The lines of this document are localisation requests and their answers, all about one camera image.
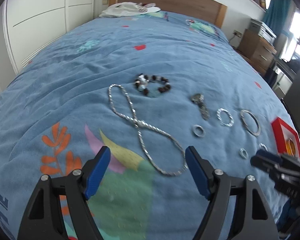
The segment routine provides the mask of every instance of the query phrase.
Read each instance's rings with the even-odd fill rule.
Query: silver ring
[[[221,118],[221,112],[225,112],[225,113],[228,114],[228,116],[230,117],[230,122],[229,122],[229,123],[224,123],[224,122],[222,121],[222,118]],[[225,110],[225,109],[223,109],[223,108],[220,108],[220,109],[218,109],[218,111],[217,111],[217,116],[218,116],[218,119],[220,120],[220,122],[221,122],[222,125],[228,126],[228,127],[233,126],[233,124],[234,124],[234,119],[233,119],[233,117],[232,117],[232,115],[230,114],[229,111],[227,111],[227,110]]]
[[[246,150],[243,149],[243,148],[240,149],[239,155],[240,155],[243,159],[247,159],[247,158],[248,158],[248,153],[247,153]]]
[[[197,124],[192,126],[192,132],[194,133],[195,136],[200,137],[200,138],[203,138],[206,135],[205,130]]]
[[[260,143],[260,144],[259,144],[259,149],[261,149],[261,148],[263,148],[263,149],[265,149],[266,151],[268,151],[268,148],[267,148],[263,143]]]
[[[248,124],[246,123],[246,121],[245,121],[245,119],[244,119],[244,116],[243,116],[244,113],[248,113],[248,114],[254,119],[256,125],[258,126],[257,132],[254,133],[254,132],[252,132],[252,131],[248,128]],[[255,118],[255,116],[254,116],[251,112],[249,112],[248,110],[241,110],[240,115],[241,115],[242,123],[243,123],[244,127],[248,130],[248,132],[251,133],[251,134],[254,135],[254,136],[259,136],[259,135],[260,135],[260,132],[261,132],[261,126],[260,126],[258,120]]]

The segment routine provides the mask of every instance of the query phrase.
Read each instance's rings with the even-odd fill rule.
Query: blue bed cover
[[[277,116],[293,125],[262,77],[229,45],[222,31],[207,22],[175,13],[103,18],[90,21],[43,49],[0,95],[0,225],[17,239],[28,199],[42,174],[65,176],[94,158],[102,145],[111,162],[89,207],[105,240],[192,239],[208,202],[187,170],[165,177],[148,162],[137,130],[110,109],[107,88],[121,84],[140,120],[159,127],[185,149],[193,145],[202,158],[230,176],[253,174],[275,219],[286,198],[268,175],[250,165],[259,143],[277,152],[271,121]],[[168,78],[171,90],[145,97],[133,82],[140,73]],[[156,89],[156,84],[149,86]],[[190,96],[202,93],[210,119],[202,119]],[[113,89],[118,112],[131,116],[124,95]],[[217,119],[219,108],[234,118],[232,127]],[[251,111],[261,134],[244,129],[240,111]],[[251,129],[255,129],[252,119]],[[206,135],[195,137],[201,125]],[[177,170],[182,156],[164,136],[143,130],[153,160]],[[238,152],[244,148],[248,160]],[[220,239],[226,239],[235,198]],[[76,239],[64,197],[68,235]]]

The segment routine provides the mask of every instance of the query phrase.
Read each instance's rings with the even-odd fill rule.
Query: jewelry
[[[149,94],[149,89],[146,88],[148,83],[150,82],[150,80],[152,80],[152,82],[154,81],[162,81],[164,83],[163,87],[159,87],[158,91],[160,93],[164,93],[167,92],[171,89],[171,85],[169,83],[169,80],[167,78],[164,77],[160,77],[160,76],[151,76],[151,78],[148,75],[143,75],[142,73],[138,76],[138,78],[135,80],[134,85],[136,86],[136,88],[140,91],[143,92],[143,94],[145,96],[147,96]]]
[[[230,118],[230,122],[229,122],[229,123],[224,123],[224,122],[222,121],[222,118],[221,118],[221,112],[225,112],[226,114],[228,114],[228,116],[229,116],[229,118]],[[229,113],[229,111],[227,111],[227,110],[225,110],[225,109],[223,109],[223,108],[220,108],[220,109],[218,109],[218,111],[217,111],[217,116],[218,116],[218,119],[220,120],[220,122],[221,122],[222,125],[225,125],[225,126],[228,126],[228,127],[233,126],[233,124],[234,124],[234,119],[233,119],[232,115]]]
[[[267,148],[263,143],[260,143],[260,144],[259,144],[259,148],[260,148],[260,149],[263,148],[263,149],[265,149],[266,151],[268,151],[268,148]]]
[[[243,159],[247,159],[247,158],[248,158],[248,153],[247,153],[246,150],[243,149],[243,148],[240,149],[239,155],[240,155]]]
[[[190,97],[190,100],[199,106],[199,111],[201,113],[201,116],[204,120],[208,120],[210,117],[209,111],[207,106],[204,103],[204,97],[202,94],[195,94]]]
[[[246,123],[246,121],[244,119],[244,116],[243,116],[244,113],[248,113],[254,119],[254,121],[256,122],[256,125],[258,126],[257,132],[254,133],[248,128],[248,124]],[[259,124],[258,120],[255,118],[255,116],[251,112],[249,112],[248,110],[241,110],[240,115],[241,115],[242,123],[243,123],[244,127],[248,130],[248,132],[251,133],[254,136],[259,136],[260,132],[261,132],[261,127],[260,127],[260,124]]]
[[[205,130],[197,124],[192,126],[192,132],[194,133],[195,136],[200,138],[203,138],[206,135]]]
[[[126,116],[126,115],[124,115],[124,114],[121,114],[121,113],[117,112],[117,110],[115,109],[114,103],[113,103],[113,100],[112,100],[112,95],[111,95],[111,89],[112,89],[113,87],[119,87],[119,88],[122,90],[122,92],[125,94],[125,96],[126,96],[126,98],[127,98],[127,101],[129,102],[129,106],[130,106],[131,112],[132,112],[132,118],[131,118],[130,116]],[[152,164],[152,166],[154,166],[154,168],[155,168],[157,171],[159,171],[160,173],[162,173],[163,175],[166,175],[166,176],[179,176],[180,174],[182,174],[182,173],[188,168],[188,166],[187,166],[187,164],[186,164],[185,151],[183,150],[182,146],[179,144],[179,142],[178,142],[175,138],[173,138],[170,134],[166,133],[165,131],[160,130],[160,129],[157,128],[157,127],[154,127],[154,126],[152,126],[152,125],[147,124],[147,123],[144,122],[144,121],[140,121],[140,120],[137,119],[136,111],[135,111],[135,109],[133,108],[133,104],[132,104],[132,102],[131,102],[131,99],[130,99],[130,97],[129,97],[127,91],[125,90],[125,88],[124,88],[123,86],[117,85],[117,84],[112,84],[112,85],[108,88],[108,96],[109,96],[109,103],[110,103],[110,107],[111,107],[112,111],[113,111],[116,115],[118,115],[118,116],[120,116],[120,117],[126,119],[127,121],[133,123],[133,124],[134,124],[134,127],[138,130],[138,138],[139,138],[139,141],[140,141],[140,144],[141,144],[141,148],[142,148],[143,152],[145,153],[145,155],[148,157],[149,162]],[[180,170],[175,171],[175,172],[166,172],[166,171],[162,170],[161,168],[159,168],[159,167],[154,163],[154,161],[152,160],[152,158],[151,158],[151,156],[149,155],[148,151],[146,150],[146,146],[145,146],[145,144],[144,144],[144,142],[143,142],[142,135],[141,135],[141,128],[147,128],[147,129],[149,129],[149,130],[152,130],[152,131],[155,131],[155,132],[157,132],[157,133],[160,133],[160,134],[162,134],[162,135],[168,137],[171,141],[173,141],[173,142],[177,145],[178,149],[182,152],[182,156],[183,156],[183,167],[182,167]]]

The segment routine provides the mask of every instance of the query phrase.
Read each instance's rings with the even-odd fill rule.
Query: screw
[[[223,175],[223,170],[221,170],[221,169],[215,169],[215,170],[214,170],[214,173],[215,173],[216,175],[221,176],[221,175]]]
[[[255,181],[255,177],[253,175],[248,175],[246,178],[248,181]]]
[[[41,180],[42,180],[42,181],[45,181],[45,180],[47,180],[48,178],[49,178],[49,177],[48,177],[48,175],[46,175],[46,174],[41,176]]]
[[[73,175],[78,176],[81,174],[81,170],[80,169],[76,169],[72,172]]]

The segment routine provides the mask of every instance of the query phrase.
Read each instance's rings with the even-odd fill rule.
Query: yellow leaf pattern
[[[138,170],[140,162],[144,160],[141,156],[132,152],[131,150],[115,144],[110,139],[108,139],[101,130],[100,135],[103,143],[110,148],[111,153],[123,166],[125,166],[127,169],[132,169],[135,171]]]

